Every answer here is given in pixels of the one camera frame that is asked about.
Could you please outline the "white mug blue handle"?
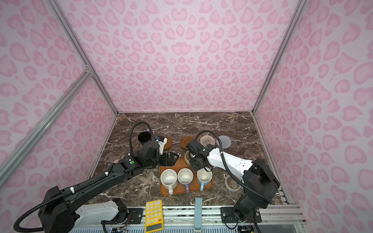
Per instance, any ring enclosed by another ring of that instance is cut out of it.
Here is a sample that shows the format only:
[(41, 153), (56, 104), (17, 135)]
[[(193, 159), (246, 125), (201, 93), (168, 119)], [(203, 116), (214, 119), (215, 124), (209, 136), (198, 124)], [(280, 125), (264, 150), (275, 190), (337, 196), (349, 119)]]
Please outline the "white mug blue handle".
[(200, 191), (203, 191), (205, 187), (207, 187), (212, 181), (212, 170), (210, 168), (203, 168), (197, 171), (197, 179), (199, 184), (201, 185)]

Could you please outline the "multicolour braided coaster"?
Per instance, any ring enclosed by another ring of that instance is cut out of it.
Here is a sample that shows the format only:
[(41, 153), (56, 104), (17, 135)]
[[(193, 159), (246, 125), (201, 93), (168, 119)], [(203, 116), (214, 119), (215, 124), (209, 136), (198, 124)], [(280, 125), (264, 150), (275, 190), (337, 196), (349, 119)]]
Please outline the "multicolour braided coaster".
[(200, 144), (204, 147), (206, 147), (207, 145), (213, 145), (214, 146), (216, 144), (216, 141), (215, 141), (213, 136), (204, 135), (200, 138)]

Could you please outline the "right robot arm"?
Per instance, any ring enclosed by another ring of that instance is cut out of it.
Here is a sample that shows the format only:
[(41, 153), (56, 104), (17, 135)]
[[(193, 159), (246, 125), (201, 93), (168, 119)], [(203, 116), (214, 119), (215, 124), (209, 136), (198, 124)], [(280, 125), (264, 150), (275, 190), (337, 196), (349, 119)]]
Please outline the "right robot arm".
[(195, 139), (186, 148), (194, 171), (207, 171), (207, 167), (224, 169), (243, 188), (243, 196), (233, 207), (233, 215), (238, 221), (254, 218), (255, 209), (266, 209), (270, 204), (275, 204), (274, 197), (280, 182), (264, 160), (238, 158), (217, 146), (203, 146)]

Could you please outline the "black mug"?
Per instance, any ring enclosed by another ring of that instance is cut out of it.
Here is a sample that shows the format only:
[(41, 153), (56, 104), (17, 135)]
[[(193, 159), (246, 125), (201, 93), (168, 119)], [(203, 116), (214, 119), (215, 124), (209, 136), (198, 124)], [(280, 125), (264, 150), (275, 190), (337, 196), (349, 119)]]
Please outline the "black mug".
[(153, 140), (153, 138), (152, 138), (152, 135), (149, 131), (141, 132), (138, 135), (138, 141), (141, 145), (145, 144), (148, 141), (152, 141), (152, 140)]

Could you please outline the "grey round coaster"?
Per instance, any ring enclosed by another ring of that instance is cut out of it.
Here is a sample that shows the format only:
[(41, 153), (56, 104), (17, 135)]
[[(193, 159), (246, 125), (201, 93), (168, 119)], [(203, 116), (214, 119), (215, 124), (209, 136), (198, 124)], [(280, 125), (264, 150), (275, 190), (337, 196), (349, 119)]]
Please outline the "grey round coaster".
[(232, 145), (232, 141), (228, 136), (219, 136), (219, 140), (217, 140), (218, 147), (222, 149), (228, 149)]

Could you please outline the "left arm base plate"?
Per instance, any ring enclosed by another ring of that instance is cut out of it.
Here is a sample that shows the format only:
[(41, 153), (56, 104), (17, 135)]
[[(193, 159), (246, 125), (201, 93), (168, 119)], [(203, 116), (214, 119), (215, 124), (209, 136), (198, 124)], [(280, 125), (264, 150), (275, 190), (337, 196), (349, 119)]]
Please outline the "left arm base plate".
[(126, 208), (125, 210), (119, 210), (112, 220), (103, 220), (101, 224), (140, 224), (142, 220), (142, 208)]

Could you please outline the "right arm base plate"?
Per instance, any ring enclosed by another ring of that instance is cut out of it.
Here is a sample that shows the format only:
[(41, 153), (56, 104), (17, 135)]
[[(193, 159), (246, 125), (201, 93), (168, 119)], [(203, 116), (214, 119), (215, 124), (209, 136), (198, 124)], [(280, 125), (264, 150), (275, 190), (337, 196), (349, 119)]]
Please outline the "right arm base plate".
[(221, 207), (220, 215), (223, 223), (253, 223), (254, 220), (256, 223), (262, 222), (261, 214), (258, 209), (243, 213), (234, 207)]

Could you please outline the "dark wooden coaster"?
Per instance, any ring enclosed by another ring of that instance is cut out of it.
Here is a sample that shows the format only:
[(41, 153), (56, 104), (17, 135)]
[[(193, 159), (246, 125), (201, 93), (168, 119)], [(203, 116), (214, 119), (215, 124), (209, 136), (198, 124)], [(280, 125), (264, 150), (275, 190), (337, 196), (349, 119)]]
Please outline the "dark wooden coaster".
[(170, 137), (165, 137), (164, 150), (169, 150), (173, 145), (173, 140)]

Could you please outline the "cream yellow mug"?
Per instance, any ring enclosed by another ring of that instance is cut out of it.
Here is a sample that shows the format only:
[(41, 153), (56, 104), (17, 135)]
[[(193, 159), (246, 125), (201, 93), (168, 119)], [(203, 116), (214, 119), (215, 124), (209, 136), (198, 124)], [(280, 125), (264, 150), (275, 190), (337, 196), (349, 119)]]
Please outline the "cream yellow mug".
[(190, 164), (190, 152), (187, 151), (184, 155), (184, 161), (185, 161), (185, 164), (187, 165), (187, 167), (191, 168), (191, 164)]

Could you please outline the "brown wooden coaster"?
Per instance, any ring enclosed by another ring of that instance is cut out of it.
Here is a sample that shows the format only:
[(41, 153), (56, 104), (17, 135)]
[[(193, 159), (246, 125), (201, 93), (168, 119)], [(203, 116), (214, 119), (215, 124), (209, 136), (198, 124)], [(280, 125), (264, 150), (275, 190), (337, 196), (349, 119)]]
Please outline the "brown wooden coaster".
[(190, 141), (192, 141), (194, 139), (194, 137), (192, 137), (192, 136), (184, 136), (184, 137), (182, 137), (182, 139), (180, 140), (180, 147), (182, 148), (182, 149), (184, 149), (184, 150), (186, 150), (187, 149), (187, 144), (190, 142)]

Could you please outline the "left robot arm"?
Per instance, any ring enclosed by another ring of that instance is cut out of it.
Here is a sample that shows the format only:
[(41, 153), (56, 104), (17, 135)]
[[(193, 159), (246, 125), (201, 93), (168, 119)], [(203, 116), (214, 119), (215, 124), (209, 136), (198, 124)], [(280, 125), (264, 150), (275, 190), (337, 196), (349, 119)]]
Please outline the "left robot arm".
[(82, 183), (62, 190), (50, 189), (44, 200), (49, 204), (42, 207), (38, 216), (45, 233), (68, 233), (82, 220), (88, 220), (81, 207), (104, 191), (142, 174), (157, 166), (172, 167), (179, 155), (161, 152), (157, 142), (149, 141), (139, 151), (113, 164), (107, 172)]

